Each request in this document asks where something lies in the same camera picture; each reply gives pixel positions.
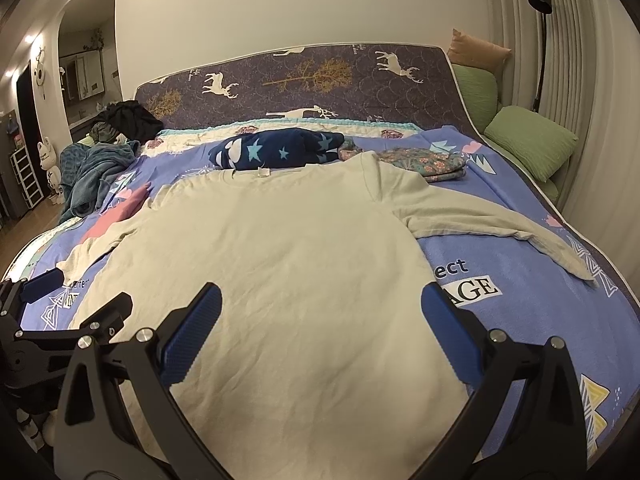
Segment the black clothes pile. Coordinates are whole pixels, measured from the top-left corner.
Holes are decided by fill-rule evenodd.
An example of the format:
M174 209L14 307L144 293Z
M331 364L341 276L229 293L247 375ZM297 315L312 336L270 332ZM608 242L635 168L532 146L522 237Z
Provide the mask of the black clothes pile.
M94 121L106 122L128 140L141 144L155 139L164 128L164 124L136 100L110 104Z

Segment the green pillow far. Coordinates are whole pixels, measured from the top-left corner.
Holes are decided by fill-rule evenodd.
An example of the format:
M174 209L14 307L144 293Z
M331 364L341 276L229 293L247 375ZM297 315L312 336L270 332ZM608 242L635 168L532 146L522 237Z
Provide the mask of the green pillow far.
M454 64L454 76L462 100L478 132L484 132L499 110L498 81L481 68Z

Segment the navy star pattern garment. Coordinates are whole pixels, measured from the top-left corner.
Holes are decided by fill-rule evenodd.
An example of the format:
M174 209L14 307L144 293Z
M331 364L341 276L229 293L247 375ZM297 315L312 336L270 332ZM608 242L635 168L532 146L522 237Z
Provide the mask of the navy star pattern garment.
M344 141L343 133L303 128L240 133L214 146L208 158L220 170L298 168L334 162Z

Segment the white cat figurine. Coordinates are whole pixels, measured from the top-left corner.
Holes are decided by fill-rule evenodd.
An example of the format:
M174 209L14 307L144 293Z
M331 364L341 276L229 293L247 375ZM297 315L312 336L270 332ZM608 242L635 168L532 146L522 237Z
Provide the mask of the white cat figurine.
M47 182L50 188L50 200L54 204L64 203L64 196L61 185L61 170L58 166L58 155L50 139L45 136L38 143L38 154L40 166L46 173Z

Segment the green pillow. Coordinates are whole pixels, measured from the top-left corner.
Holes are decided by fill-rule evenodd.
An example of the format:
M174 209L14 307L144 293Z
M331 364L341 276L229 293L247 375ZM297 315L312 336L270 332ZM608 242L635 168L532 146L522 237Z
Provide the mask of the green pillow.
M573 155L578 136L519 106L506 106L484 130L484 135L514 155L540 182L548 181Z
M462 100L478 132L484 132L499 110L498 81L481 68L454 64L454 76Z

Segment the floral folded garment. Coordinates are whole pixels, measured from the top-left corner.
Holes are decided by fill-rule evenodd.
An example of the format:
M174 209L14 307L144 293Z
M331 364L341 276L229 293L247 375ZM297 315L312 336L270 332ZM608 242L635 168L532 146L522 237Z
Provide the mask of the floral folded garment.
M459 180L466 173L466 161L459 154L439 154L428 148L386 148L375 154L381 162L416 172L428 183Z

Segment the black floor lamp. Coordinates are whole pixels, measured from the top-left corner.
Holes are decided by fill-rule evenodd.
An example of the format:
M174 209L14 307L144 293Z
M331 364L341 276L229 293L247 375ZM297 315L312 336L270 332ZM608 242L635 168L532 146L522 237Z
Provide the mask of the black floor lamp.
M534 9L539 16L539 70L536 92L533 100L532 110L539 112L542 89L544 88L544 74L546 73L547 62L547 42L548 42L548 16L553 12L552 0L528 0L529 6Z

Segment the white ladder shelf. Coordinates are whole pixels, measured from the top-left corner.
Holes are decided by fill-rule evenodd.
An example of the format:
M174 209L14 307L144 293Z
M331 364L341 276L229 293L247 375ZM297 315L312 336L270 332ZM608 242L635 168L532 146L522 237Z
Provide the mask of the white ladder shelf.
M27 148L21 146L15 150L10 155L10 162L27 207L34 209L44 200L44 195Z

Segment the teal crumpled blanket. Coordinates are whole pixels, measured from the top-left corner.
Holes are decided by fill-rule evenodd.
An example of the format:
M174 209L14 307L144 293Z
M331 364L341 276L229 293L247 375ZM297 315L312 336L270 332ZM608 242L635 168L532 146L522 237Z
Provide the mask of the teal crumpled blanket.
M136 140L123 144L67 145L58 163L64 196L58 223L86 218L100 208L118 175L136 161L139 148Z

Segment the beige long sleeve shirt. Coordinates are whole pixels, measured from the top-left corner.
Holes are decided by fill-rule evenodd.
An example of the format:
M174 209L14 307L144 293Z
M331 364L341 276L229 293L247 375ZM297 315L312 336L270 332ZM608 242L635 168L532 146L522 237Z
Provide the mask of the beige long sleeve shirt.
M538 223L371 152L181 179L61 270L73 284L102 263L75 318L126 292L123 340L220 288L221 316L174 397L232 477L405 479L468 398L421 311L435 275L420 238L460 234L526 240L590 280Z

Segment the dark deer pattern mattress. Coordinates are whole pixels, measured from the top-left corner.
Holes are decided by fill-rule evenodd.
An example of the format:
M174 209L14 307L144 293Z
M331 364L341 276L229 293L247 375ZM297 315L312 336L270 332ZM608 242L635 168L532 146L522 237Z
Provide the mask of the dark deer pattern mattress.
M444 50L414 44L328 44L182 70L137 88L173 129L247 119L356 119L476 136Z

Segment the tan orange pillow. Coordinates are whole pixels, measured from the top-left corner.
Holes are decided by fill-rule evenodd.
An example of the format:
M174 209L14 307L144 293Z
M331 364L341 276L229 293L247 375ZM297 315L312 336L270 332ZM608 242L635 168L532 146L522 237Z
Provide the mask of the tan orange pillow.
M512 50L490 41L453 29L447 51L452 64L463 65L499 75L510 58Z

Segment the green pillow near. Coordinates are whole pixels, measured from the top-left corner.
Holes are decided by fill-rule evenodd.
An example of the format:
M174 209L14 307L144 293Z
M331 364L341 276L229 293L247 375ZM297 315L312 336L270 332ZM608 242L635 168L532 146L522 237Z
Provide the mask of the green pillow near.
M484 130L484 135L514 155L540 182L548 181L573 155L578 136L519 106L506 106Z

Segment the blue printed bed sheet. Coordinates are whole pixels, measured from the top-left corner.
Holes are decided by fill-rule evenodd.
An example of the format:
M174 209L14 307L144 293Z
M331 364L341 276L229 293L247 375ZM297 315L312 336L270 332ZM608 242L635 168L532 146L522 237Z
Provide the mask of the blue printed bed sheet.
M31 278L68 257L108 208L126 200L136 188L151 187L152 197L163 185L212 168L209 150L238 133L304 128L352 136L366 151L423 148L430 153L460 154L466 161L459 180L436 182L441 188L475 195L524 214L567 242L585 263L597 284L576 282L549 258L527 243L484 236L421 238L419 244L435 278L451 299L474 311L485 326L503 328L517 340L544 342L552 335L565 339L578 377L590 460L599 457L630 421L639 405L639 305L624 280L601 255L569 226L549 212L548 200L538 200L493 148L472 140L454 126L422 129L413 124L358 120L255 119L201 130L164 130L148 142L141 157L118 176L95 214L68 220L35 237L6 270L12 280ZM107 256L79 284L59 288L31 304L28 330L62 330Z

